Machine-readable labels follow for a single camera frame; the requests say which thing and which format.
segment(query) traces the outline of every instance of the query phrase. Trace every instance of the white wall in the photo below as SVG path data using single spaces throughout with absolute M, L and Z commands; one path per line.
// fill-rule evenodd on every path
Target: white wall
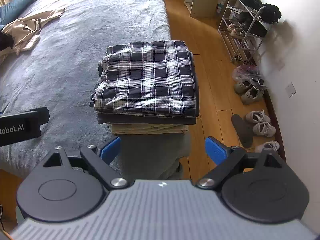
M 305 183 L 310 202 L 303 221 L 320 233 L 320 0 L 262 0 L 282 18 L 268 33 L 258 65 L 270 87 L 287 163 Z M 296 94 L 288 97 L 292 82 Z

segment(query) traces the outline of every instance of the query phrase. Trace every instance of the ribbed gray surface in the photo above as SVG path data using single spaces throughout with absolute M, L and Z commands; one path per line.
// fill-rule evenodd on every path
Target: ribbed gray surface
M 213 191 L 198 189 L 188 180 L 163 182 L 137 180 L 128 189 L 112 191 L 97 211 L 74 222 L 42 224 L 28 219 L 12 237 L 15 240 L 316 238 L 298 220 L 281 225 L 257 224 L 233 214 Z

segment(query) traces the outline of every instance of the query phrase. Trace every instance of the black slipper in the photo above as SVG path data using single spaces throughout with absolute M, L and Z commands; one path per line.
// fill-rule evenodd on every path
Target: black slipper
M 240 142 L 244 148 L 250 148 L 253 143 L 253 131 L 252 127 L 247 124 L 238 114 L 234 114 L 231 117 L 233 127 L 239 136 Z

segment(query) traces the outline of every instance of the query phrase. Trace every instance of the beige jacket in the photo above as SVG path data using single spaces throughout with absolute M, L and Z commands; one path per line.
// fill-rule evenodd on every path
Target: beige jacket
M 35 15 L 30 15 L 24 18 L 19 18 L 9 24 L 7 24 L 2 32 L 8 33 L 13 37 L 13 48 L 7 47 L 0 51 L 0 63 L 6 58 L 6 56 L 12 52 L 19 52 L 28 44 L 31 38 L 41 31 L 41 28 L 53 19 L 59 18 L 65 11 L 63 9 L 57 9 L 54 11 L 41 12 Z

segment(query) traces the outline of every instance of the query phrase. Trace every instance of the metal bolt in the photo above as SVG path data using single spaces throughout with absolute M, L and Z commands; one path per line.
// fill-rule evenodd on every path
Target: metal bolt
M 213 186 L 213 184 L 214 184 L 213 179 L 204 178 L 199 181 L 199 185 L 201 185 L 202 187 L 211 187 Z
M 116 178 L 111 181 L 111 184 L 115 187 L 122 187 L 127 184 L 127 181 L 123 178 Z

